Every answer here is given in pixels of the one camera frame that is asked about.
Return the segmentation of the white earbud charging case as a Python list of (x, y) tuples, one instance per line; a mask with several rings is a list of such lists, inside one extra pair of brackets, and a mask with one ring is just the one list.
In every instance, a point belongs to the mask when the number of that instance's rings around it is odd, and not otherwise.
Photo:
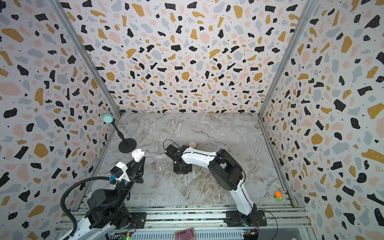
[(145, 152), (141, 149), (135, 149), (132, 151), (132, 157), (136, 163), (139, 163), (141, 159), (145, 156)]

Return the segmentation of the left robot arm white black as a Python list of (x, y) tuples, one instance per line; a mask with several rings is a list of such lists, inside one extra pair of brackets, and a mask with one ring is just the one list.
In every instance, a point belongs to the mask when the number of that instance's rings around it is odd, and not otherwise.
[[(65, 215), (72, 221), (73, 228), (64, 234), (62, 240), (97, 240), (114, 230), (123, 235), (132, 234), (143, 229), (147, 213), (130, 213), (125, 202), (131, 196), (134, 184), (144, 182), (145, 157), (134, 159), (127, 164), (117, 163), (110, 171), (110, 177), (90, 177), (69, 187), (61, 197), (60, 206)], [(105, 180), (115, 186), (114, 189), (97, 189), (88, 199), (89, 210), (80, 220), (74, 217), (66, 206), (66, 198), (76, 187), (87, 182)]]

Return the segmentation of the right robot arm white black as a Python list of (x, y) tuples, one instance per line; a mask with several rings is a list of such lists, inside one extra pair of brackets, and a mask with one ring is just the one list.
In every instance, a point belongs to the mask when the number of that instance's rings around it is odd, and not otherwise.
[(188, 174), (192, 172), (193, 165), (206, 168), (217, 183), (230, 192), (240, 214), (250, 216), (252, 212), (257, 212), (257, 207), (245, 187), (244, 169), (226, 150), (204, 152), (186, 145), (179, 148), (169, 145), (165, 154), (174, 163), (174, 173)]

